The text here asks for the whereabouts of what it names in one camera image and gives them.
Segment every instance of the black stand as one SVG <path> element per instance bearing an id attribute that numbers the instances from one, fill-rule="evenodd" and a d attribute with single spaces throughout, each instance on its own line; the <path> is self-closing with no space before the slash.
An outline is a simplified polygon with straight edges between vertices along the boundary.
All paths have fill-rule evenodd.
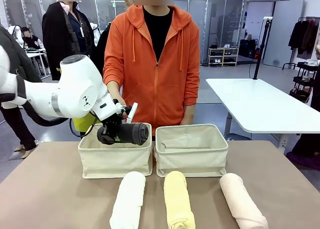
<path id="1" fill-rule="evenodd" d="M 256 63 L 253 80 L 257 80 L 258 71 L 259 71 L 259 67 L 260 67 L 260 63 L 261 63 L 261 59 L 262 59 L 262 53 L 264 52 L 264 48 L 265 48 L 265 43 L 266 43 L 266 39 L 267 39 L 267 33 L 268 33 L 269 26 L 270 26 L 270 20 L 267 20 L 265 27 L 264 27 L 262 43 L 261 43 L 260 51 L 259 51 L 259 59 Z"/>

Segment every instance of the white table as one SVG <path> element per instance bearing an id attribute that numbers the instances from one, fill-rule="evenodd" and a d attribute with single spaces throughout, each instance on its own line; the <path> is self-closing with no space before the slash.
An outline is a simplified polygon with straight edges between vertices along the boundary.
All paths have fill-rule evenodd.
<path id="1" fill-rule="evenodd" d="M 36 57 L 40 57 L 41 65 L 42 65 L 42 70 L 43 70 L 43 73 L 44 73 L 44 76 L 41 77 L 41 79 L 45 79 L 45 78 L 48 78 L 48 77 L 51 76 L 50 74 L 47 74 L 44 61 L 42 60 L 42 55 L 44 55 L 43 51 L 44 51 L 43 49 L 40 49 L 40 50 L 37 50 L 37 51 L 27 52 L 27 53 L 26 53 L 26 55 L 28 56 L 28 58 L 31 58 L 31 59 L 32 59 L 34 65 L 37 67 L 37 69 L 39 69 L 39 67 L 38 67 L 38 63 L 37 63 L 37 61 L 36 61 Z"/>
<path id="2" fill-rule="evenodd" d="M 289 134 L 320 134 L 320 112 L 263 80 L 207 79 L 228 110 L 224 134 L 232 118 L 248 133 L 280 134 L 285 151 Z"/>

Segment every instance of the id badge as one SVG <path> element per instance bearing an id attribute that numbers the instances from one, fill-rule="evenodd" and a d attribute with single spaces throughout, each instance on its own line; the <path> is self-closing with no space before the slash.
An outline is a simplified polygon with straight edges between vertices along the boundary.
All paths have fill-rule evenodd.
<path id="1" fill-rule="evenodd" d="M 84 38 L 84 37 L 85 37 L 85 34 L 84 34 L 84 30 L 82 29 L 82 26 L 80 26 L 80 31 L 81 31 L 82 37 Z"/>

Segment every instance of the hoodie drawstring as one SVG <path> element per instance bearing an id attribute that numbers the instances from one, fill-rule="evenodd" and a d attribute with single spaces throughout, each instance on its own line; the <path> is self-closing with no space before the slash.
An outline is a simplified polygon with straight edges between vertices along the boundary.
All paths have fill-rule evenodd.
<path id="1" fill-rule="evenodd" d="M 182 39 L 180 40 L 181 42 L 181 56 L 180 56 L 180 67 L 179 71 L 182 71 L 182 59 L 183 59 L 183 54 L 184 54 L 184 30 L 182 29 L 181 32 Z"/>
<path id="2" fill-rule="evenodd" d="M 132 53 L 133 53 L 133 60 L 132 62 L 136 62 L 136 53 L 135 53 L 135 28 L 134 25 L 132 26 Z"/>

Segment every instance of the orange zip-up jacket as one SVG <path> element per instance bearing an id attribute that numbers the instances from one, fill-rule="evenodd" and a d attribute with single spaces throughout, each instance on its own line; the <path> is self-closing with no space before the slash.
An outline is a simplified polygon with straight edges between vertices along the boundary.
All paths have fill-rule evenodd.
<path id="1" fill-rule="evenodd" d="M 133 5 L 111 24 L 104 55 L 103 81 L 123 86 L 122 98 L 138 108 L 134 122 L 157 127 L 179 125 L 185 106 L 196 104 L 199 88 L 199 29 L 176 6 L 159 61 L 142 6 Z"/>

